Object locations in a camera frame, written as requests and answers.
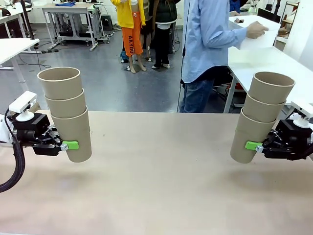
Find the hand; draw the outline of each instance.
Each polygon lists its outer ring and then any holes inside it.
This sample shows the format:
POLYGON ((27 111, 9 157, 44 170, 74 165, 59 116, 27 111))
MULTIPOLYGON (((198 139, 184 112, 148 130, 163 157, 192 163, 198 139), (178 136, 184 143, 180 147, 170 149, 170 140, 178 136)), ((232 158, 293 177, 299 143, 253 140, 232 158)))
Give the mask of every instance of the hand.
POLYGON ((231 11, 230 16, 241 16, 237 11, 231 11))
POLYGON ((265 34, 268 28, 261 25, 258 21, 250 24, 247 28, 247 38, 257 39, 265 34))

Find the light blue shirt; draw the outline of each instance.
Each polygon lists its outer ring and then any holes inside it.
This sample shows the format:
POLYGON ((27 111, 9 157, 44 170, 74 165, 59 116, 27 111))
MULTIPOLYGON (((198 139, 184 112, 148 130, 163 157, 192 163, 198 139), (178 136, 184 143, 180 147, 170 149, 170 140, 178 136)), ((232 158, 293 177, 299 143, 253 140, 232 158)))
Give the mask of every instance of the light blue shirt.
POLYGON ((184 1, 184 83, 195 81, 211 67, 227 65, 228 48, 240 44, 245 39, 247 28, 229 30, 228 17, 229 0, 184 1))

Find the orange pants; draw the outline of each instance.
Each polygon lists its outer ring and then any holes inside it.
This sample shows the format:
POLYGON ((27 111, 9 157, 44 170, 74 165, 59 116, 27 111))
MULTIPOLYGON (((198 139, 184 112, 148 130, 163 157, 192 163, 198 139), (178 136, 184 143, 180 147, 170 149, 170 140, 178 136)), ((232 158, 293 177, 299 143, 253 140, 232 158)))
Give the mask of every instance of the orange pants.
POLYGON ((134 28, 122 28, 124 47, 127 56, 140 55, 143 50, 140 43, 140 12, 133 12, 134 28))

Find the cup rim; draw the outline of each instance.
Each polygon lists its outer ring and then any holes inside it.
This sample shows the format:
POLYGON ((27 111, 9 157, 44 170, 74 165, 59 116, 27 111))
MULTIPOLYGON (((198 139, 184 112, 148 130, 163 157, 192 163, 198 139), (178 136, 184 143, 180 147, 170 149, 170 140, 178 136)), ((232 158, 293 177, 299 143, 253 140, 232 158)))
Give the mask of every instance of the cup rim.
POLYGON ((250 121, 253 121, 253 122, 256 122, 256 123, 259 123, 259 124, 275 124, 275 122, 277 121, 277 118, 275 119, 275 121, 270 121, 270 122, 261 122, 261 121, 256 121, 256 120, 253 120, 253 119, 251 119, 251 118, 248 118, 245 114, 244 114, 244 109, 242 108, 241 110, 240 110, 240 114, 242 114, 245 118, 247 118, 248 120, 250 120, 250 121))
POLYGON ((37 77, 40 80, 44 81, 44 82, 65 82, 65 81, 69 81, 69 80, 75 79, 78 76, 80 76, 80 70, 78 70, 77 68, 73 68, 73 67, 54 67, 54 68, 49 68, 49 69, 43 70, 43 71, 41 71, 41 72, 39 72, 37 74, 37 77), (70 78, 67 78, 67 79, 62 79, 62 80, 47 80, 47 79, 43 79, 43 78, 39 77, 40 74, 42 74, 44 72, 47 72, 48 70, 54 70, 54 69, 74 69, 74 70, 78 71, 78 74, 73 76, 73 77, 70 77, 70 78))
POLYGON ((254 77, 254 79, 256 79, 260 83, 263 83, 263 84, 266 84, 266 85, 270 85, 270 86, 274 86, 274 87, 293 87, 295 85, 295 81, 291 77, 288 77, 287 75, 284 75, 284 74, 281 74, 281 73, 277 73, 277 72, 268 72, 268 71, 257 72, 257 73, 254 74, 253 77, 254 77), (281 76, 285 76, 285 77, 289 78, 291 81, 293 81, 293 84, 291 84, 291 85, 276 85, 276 84, 264 82, 264 81, 262 81, 262 80, 260 80, 259 78, 256 77, 257 74, 265 73, 265 72, 266 73, 272 73, 272 74, 278 74, 278 75, 281 75, 281 76))
POLYGON ((281 106, 281 105, 284 105, 284 104, 286 103, 286 102, 283 102, 283 103, 280 103, 280 104, 267 104, 267 103, 258 101, 257 99, 254 99, 254 98, 251 97, 248 93, 247 93, 247 97, 249 97, 250 99, 252 99, 253 101, 255 101, 255 102, 257 102, 257 103, 265 104, 265 105, 268 105, 268 106, 281 106))
POLYGON ((50 111, 50 115, 51 115, 51 117, 58 119, 58 120, 73 120, 76 118, 80 118, 81 116, 85 115, 87 112, 88 112, 88 107, 86 106, 86 110, 81 115, 78 115, 78 116, 73 117, 73 118, 72 117, 68 117, 68 118, 55 117, 54 115, 52 115, 51 111, 50 111))
POLYGON ((83 91, 78 96, 73 97, 71 99, 50 99, 46 95, 45 95, 45 99, 47 99, 49 101, 52 101, 52 102, 65 102, 65 101, 70 101, 70 100, 77 99, 77 98, 81 97, 84 93, 85 93, 85 91, 84 91, 84 88, 83 88, 83 91))

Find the gray floor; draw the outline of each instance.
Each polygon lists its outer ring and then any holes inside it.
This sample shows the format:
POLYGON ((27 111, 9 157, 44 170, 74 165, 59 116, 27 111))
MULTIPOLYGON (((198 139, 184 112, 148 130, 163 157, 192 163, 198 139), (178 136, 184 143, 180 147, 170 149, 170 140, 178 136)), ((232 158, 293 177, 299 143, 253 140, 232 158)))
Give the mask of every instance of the gray floor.
MULTIPOLYGON (((40 45, 49 41, 44 25, 34 25, 40 45)), ((50 44, 40 47, 46 49, 50 44)), ((89 51, 85 42, 68 42, 67 46, 57 46, 59 52, 40 54, 41 64, 52 67, 75 67, 81 71, 86 101, 92 111, 131 111, 131 112, 176 112, 181 68, 181 47, 176 44, 177 52, 169 55, 171 68, 161 71, 151 69, 153 62, 145 62, 147 72, 132 74, 125 71, 127 64, 120 63, 122 48, 121 32, 115 32, 109 44, 100 44, 94 51, 89 51)), ((35 54, 20 54, 27 63, 38 63, 35 54)), ((47 108, 43 90, 37 79, 39 66, 20 66, 32 92, 37 93, 42 108, 47 108)), ((23 93, 14 71, 0 71, 0 113, 23 93)), ((212 94, 206 112, 220 113, 224 101, 212 94)))

